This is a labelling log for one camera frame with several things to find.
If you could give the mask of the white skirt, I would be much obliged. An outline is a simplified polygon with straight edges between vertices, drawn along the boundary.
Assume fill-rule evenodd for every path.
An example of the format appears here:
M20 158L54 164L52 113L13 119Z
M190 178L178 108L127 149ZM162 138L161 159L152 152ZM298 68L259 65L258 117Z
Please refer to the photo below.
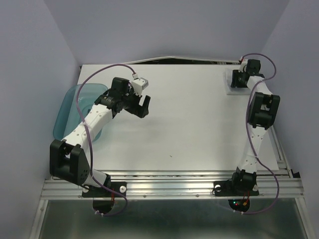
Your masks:
M232 88L232 69L227 68L223 72L223 83L227 95L249 95L250 90L248 88Z

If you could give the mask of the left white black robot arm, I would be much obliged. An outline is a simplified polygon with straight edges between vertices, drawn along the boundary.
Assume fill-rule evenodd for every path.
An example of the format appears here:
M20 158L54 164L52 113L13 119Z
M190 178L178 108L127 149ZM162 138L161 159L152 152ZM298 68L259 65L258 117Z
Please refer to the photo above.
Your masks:
M150 96L142 95L148 87L146 79L134 77L133 80L115 77L111 87L93 103L81 122L62 140L54 140L49 148L49 172L78 186L88 186L99 196L113 193L119 197L124 194L111 186L109 174L94 169L92 141L103 127L125 110L139 118L149 113Z

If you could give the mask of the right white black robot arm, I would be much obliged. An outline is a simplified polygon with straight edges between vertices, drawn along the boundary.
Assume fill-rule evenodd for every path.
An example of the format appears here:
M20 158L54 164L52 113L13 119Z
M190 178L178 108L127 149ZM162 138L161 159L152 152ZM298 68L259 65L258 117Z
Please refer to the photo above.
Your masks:
M260 73L261 62L240 59L240 68L233 70L231 88L247 88L250 96L245 114L248 142L244 153L229 182L232 193L247 195L256 193L257 164L261 143L268 129L274 124L280 104L280 96L274 95Z

